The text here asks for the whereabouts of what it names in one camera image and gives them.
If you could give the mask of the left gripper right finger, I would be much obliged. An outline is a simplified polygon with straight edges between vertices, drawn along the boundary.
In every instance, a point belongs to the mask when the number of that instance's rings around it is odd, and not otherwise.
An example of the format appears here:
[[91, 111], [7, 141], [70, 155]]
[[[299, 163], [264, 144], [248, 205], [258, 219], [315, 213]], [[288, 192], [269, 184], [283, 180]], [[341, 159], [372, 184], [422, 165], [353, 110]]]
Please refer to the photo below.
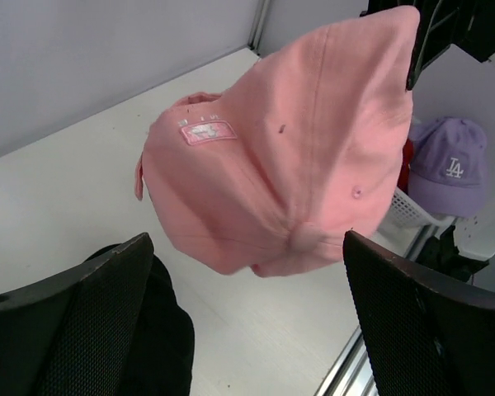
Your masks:
[[381, 395], [495, 395], [495, 293], [355, 231], [343, 257]]

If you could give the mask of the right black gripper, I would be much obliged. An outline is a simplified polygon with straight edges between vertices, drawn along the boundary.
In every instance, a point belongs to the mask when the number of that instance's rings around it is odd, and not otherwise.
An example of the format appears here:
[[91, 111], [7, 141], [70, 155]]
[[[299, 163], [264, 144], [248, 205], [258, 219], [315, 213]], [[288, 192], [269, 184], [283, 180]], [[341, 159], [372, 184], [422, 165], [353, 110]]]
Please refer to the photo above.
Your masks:
[[420, 75], [452, 45], [480, 63], [495, 54], [495, 1], [369, 1], [366, 15], [407, 5], [420, 15], [406, 88], [412, 91]]

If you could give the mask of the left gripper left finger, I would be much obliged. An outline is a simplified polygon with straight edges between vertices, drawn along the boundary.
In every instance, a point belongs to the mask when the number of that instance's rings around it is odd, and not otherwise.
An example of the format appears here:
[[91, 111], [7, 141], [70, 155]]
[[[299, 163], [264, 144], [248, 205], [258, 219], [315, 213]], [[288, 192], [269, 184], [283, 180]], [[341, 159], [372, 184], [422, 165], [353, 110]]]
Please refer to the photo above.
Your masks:
[[0, 294], [0, 395], [115, 395], [153, 261], [147, 233]]

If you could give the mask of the pink baseball cap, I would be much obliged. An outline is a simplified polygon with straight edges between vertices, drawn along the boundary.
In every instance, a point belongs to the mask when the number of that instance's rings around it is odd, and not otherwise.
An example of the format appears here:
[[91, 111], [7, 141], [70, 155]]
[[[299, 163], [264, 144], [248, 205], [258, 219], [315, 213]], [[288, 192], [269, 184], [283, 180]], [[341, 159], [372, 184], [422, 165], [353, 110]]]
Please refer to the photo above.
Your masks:
[[134, 193], [173, 247], [223, 275], [290, 276], [341, 261], [348, 231], [373, 234], [412, 121], [419, 21], [399, 6], [321, 26], [167, 108]]

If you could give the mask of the black NY baseball cap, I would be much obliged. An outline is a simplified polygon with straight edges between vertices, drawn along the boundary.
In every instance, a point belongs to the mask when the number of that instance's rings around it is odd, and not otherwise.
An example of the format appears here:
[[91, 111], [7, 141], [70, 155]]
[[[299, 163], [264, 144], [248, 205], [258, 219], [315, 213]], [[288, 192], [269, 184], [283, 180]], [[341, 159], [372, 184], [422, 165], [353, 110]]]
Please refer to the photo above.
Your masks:
[[195, 329], [178, 304], [172, 278], [154, 257], [135, 324], [118, 395], [188, 395]]

